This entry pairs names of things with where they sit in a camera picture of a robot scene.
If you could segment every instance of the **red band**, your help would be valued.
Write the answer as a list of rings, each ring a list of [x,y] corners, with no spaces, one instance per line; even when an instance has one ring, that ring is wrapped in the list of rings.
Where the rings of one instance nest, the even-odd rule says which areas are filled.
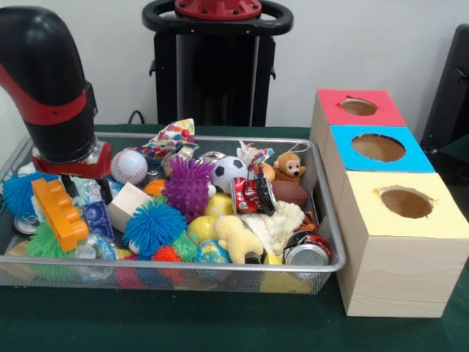
[[[0,64],[0,85],[12,97],[23,120],[40,126],[58,125],[76,117],[86,105],[86,93],[83,92],[73,101],[62,106],[47,106],[31,98],[13,81],[13,78]]]

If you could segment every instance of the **wooden box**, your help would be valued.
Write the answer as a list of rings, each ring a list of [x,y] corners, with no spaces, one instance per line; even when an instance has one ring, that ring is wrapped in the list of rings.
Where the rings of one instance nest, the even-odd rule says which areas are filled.
[[[318,89],[310,140],[324,155],[329,125],[406,126],[384,90]]]
[[[335,211],[346,170],[435,172],[406,127],[330,126],[322,159]]]
[[[347,171],[338,217],[348,315],[443,314],[469,254],[469,224],[438,174]]]

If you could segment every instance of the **spiky ball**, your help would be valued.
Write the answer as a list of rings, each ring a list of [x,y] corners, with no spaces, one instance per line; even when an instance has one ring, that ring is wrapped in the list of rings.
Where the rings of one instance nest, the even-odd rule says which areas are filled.
[[[174,240],[173,247],[183,262],[194,262],[199,247],[199,238],[195,233],[184,231]]]
[[[31,203],[31,198],[34,195],[32,181],[39,180],[40,178],[49,182],[57,180],[58,177],[35,172],[34,174],[13,176],[3,182],[3,198],[13,215],[24,216],[25,218],[35,215]]]
[[[36,229],[36,234],[31,237],[26,247],[26,255],[29,257],[44,258],[74,258],[75,251],[64,252],[54,235],[51,227],[46,222]],[[71,265],[32,265],[39,276],[51,282],[73,282],[77,280],[78,273]]]
[[[161,246],[170,246],[187,227],[181,213],[165,197],[140,207],[127,223],[124,244],[142,257],[151,257]]]
[[[171,246],[161,246],[158,252],[153,254],[152,260],[157,262],[182,262],[176,251]]]
[[[204,215],[213,165],[196,165],[193,159],[184,161],[180,157],[171,159],[169,163],[173,172],[171,180],[165,182],[166,190],[162,193],[168,197],[168,204],[178,209],[189,223]]]

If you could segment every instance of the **red box top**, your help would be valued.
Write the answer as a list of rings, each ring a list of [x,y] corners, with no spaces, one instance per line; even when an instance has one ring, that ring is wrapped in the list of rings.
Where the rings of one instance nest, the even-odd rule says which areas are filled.
[[[318,89],[329,125],[407,126],[385,90]]]

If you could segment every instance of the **white wall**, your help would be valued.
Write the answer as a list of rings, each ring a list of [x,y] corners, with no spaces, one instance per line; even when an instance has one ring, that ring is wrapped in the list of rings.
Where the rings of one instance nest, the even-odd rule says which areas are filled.
[[[155,82],[148,76],[153,33],[141,24],[149,0],[0,0],[57,12],[75,38],[93,83],[96,123],[124,123],[140,109],[156,121]],[[309,127],[318,88],[386,89],[419,138],[467,0],[285,0],[294,29],[276,38],[277,80],[267,125]],[[25,134],[0,90],[0,164]]]

